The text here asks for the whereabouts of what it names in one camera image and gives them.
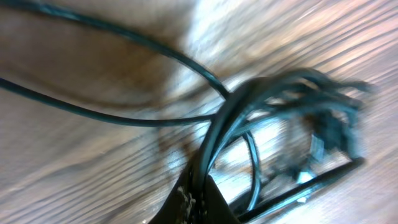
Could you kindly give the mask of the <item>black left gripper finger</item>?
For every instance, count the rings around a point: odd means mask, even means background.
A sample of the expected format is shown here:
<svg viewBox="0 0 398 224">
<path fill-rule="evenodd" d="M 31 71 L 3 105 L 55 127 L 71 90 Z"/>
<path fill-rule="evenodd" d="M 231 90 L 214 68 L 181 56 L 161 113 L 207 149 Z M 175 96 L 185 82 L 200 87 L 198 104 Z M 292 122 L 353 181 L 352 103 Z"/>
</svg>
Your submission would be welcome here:
<svg viewBox="0 0 398 224">
<path fill-rule="evenodd" d="M 192 191 L 194 155 L 150 224 L 239 224 L 213 178 L 206 176 L 202 191 Z"/>
</svg>

